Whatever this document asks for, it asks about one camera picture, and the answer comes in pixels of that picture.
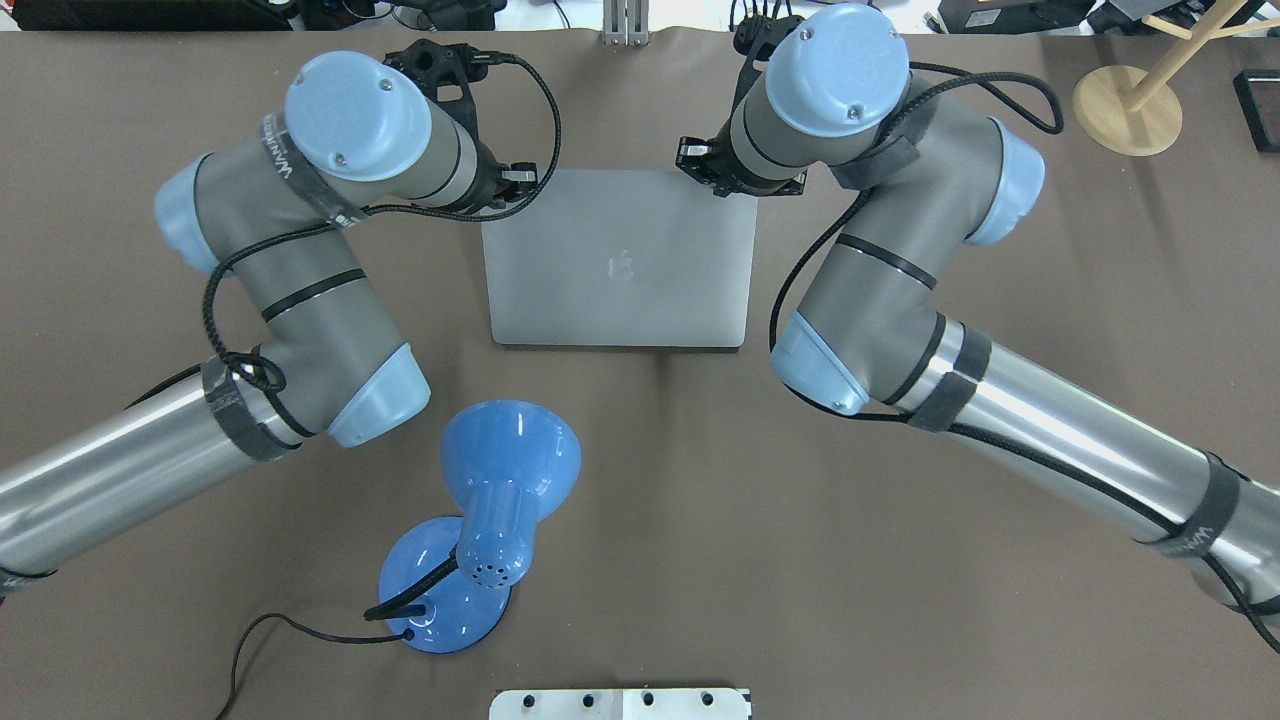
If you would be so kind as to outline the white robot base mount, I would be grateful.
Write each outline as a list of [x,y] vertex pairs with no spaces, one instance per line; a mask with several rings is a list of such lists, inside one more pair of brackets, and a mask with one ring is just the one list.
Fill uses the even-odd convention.
[[489,719],[753,719],[746,689],[596,688],[502,691]]

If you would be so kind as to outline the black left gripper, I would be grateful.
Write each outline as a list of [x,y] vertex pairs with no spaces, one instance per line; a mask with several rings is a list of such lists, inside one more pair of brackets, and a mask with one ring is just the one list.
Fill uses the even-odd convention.
[[442,186],[410,201],[429,213],[518,213],[540,192],[541,176],[532,161],[504,164],[480,140],[471,85],[492,67],[516,65],[536,82],[541,77],[521,56],[481,50],[470,44],[442,45],[419,40],[389,53],[384,64],[407,77],[419,92],[445,113],[457,136],[454,167]]

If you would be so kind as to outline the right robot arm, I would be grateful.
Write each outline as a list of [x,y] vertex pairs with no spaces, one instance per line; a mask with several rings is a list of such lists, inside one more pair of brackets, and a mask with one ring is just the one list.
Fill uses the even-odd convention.
[[684,137],[677,168],[717,196],[797,196],[829,169],[856,197],[814,242],[826,259],[771,366],[829,415],[952,436],[1184,562],[1201,589],[1277,647],[1277,492],[931,306],[964,246],[1005,238],[1036,205],[1044,159],[960,102],[986,90],[1037,129],[1064,131],[1039,77],[914,61],[877,8],[753,13],[730,118]]

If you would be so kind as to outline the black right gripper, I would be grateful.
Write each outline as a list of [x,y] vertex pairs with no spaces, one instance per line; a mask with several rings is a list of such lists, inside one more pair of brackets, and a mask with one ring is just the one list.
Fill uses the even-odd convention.
[[712,187],[718,197],[731,193],[754,197],[799,196],[804,191],[805,169],[792,168],[781,179],[760,174],[746,158],[751,158],[756,165],[777,164],[755,146],[745,127],[740,132],[733,131],[733,118],[745,118],[746,97],[763,76],[756,63],[768,61],[781,42],[801,23],[800,15],[781,19],[750,15],[744,19],[733,32],[733,49],[744,56],[744,63],[735,81],[730,118],[713,138],[684,136],[678,141],[676,167],[699,184]]

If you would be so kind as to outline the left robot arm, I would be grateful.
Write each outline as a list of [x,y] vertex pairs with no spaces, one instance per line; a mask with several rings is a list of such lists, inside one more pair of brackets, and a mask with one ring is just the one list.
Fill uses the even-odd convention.
[[154,204],[204,281],[206,360],[3,470],[3,596],[316,436],[353,447],[430,388],[346,232],[404,213],[490,222],[545,186],[480,138],[474,86],[518,56],[421,38],[306,61],[253,133],[197,158]]

